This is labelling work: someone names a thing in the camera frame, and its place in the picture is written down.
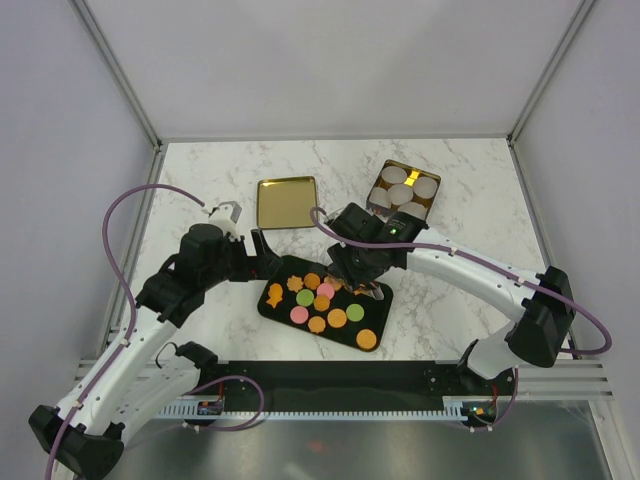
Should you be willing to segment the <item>orange flower cookie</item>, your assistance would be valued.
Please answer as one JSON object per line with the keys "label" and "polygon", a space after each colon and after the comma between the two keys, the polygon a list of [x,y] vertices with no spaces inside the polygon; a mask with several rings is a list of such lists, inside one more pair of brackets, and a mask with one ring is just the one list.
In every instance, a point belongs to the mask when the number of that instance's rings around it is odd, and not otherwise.
{"label": "orange flower cookie", "polygon": [[304,280],[295,275],[292,275],[287,279],[286,286],[289,291],[294,293],[298,293],[305,288]]}

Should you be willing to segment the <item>orange swirl cookie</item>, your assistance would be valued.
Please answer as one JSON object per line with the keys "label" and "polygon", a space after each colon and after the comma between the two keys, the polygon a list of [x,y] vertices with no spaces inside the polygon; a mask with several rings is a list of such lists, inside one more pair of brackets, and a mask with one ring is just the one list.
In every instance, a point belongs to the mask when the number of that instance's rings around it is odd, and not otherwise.
{"label": "orange swirl cookie", "polygon": [[325,296],[316,296],[313,302],[314,309],[318,312],[325,312],[330,308],[331,300]]}

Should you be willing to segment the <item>gold cookie tin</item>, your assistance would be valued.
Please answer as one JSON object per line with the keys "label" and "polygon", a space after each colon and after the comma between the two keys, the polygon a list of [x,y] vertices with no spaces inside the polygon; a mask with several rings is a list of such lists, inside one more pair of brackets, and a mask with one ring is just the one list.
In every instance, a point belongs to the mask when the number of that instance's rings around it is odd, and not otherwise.
{"label": "gold cookie tin", "polygon": [[402,212],[426,221],[441,182],[435,173],[388,159],[373,182],[366,208],[385,218]]}

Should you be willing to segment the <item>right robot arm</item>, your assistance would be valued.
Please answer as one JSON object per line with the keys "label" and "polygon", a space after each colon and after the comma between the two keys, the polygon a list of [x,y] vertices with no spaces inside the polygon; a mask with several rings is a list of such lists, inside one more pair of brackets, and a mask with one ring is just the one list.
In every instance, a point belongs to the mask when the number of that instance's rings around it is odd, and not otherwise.
{"label": "right robot arm", "polygon": [[480,394],[493,379],[521,364],[552,367],[575,318],[568,275],[553,266],[543,273],[519,269],[462,248],[428,226],[416,211],[396,211],[388,219],[355,203],[317,225],[336,239],[329,271],[351,290],[381,297],[377,280],[393,268],[426,274],[488,303],[507,324],[465,350],[457,382]]}

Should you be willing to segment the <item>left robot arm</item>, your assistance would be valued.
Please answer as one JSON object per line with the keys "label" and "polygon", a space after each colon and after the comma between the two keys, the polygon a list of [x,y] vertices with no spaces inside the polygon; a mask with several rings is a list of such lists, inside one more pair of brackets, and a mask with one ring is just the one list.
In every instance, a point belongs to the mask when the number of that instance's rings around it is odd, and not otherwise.
{"label": "left robot arm", "polygon": [[264,234],[251,233],[255,254],[231,221],[192,226],[177,253],[128,297],[131,319],[78,385],[56,405],[38,406],[29,425],[48,453],[45,476],[55,463],[84,479],[103,479],[125,446],[159,410],[194,391],[208,394],[219,380],[218,357],[195,342],[142,384],[135,382],[151,355],[168,343],[206,293],[224,282],[267,280],[281,264]]}

